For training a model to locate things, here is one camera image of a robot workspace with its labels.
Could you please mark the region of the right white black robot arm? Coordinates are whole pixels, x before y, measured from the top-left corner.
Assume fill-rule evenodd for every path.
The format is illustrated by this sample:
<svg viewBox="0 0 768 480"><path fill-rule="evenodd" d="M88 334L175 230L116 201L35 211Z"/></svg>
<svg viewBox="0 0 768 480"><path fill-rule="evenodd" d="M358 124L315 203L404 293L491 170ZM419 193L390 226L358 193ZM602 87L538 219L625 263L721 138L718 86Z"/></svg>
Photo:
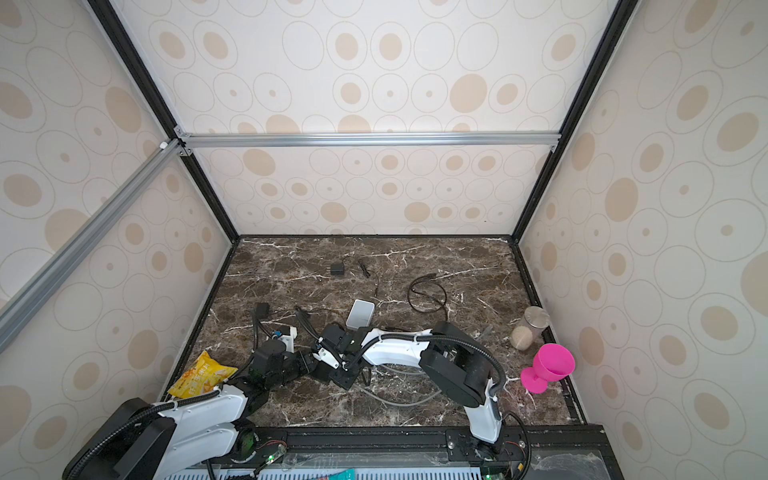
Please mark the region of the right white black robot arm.
<svg viewBox="0 0 768 480"><path fill-rule="evenodd" d="M476 440L488 445L499 440L498 393L506 374L488 349L453 324L441 321L417 332L372 327L350 331L331 324L320 333L307 311L297 308L295 317L316 341L313 356L326 366L329 380L337 386L349 390L367 367L418 367L443 395L464 407Z"/></svg>

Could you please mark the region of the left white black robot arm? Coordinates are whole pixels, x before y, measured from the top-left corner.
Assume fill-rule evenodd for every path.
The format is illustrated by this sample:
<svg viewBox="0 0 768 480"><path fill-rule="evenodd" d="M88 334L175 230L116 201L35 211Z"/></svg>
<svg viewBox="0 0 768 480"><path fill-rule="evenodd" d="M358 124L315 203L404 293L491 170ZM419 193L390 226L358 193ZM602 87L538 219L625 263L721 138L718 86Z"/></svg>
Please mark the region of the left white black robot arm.
<svg viewBox="0 0 768 480"><path fill-rule="evenodd" d="M64 468L64 479L163 479L194 464L242 449L255 450L247 417L271 390L312 373L315 349L287 350L284 341L263 342L247 370L187 399L122 403Z"/></svg>

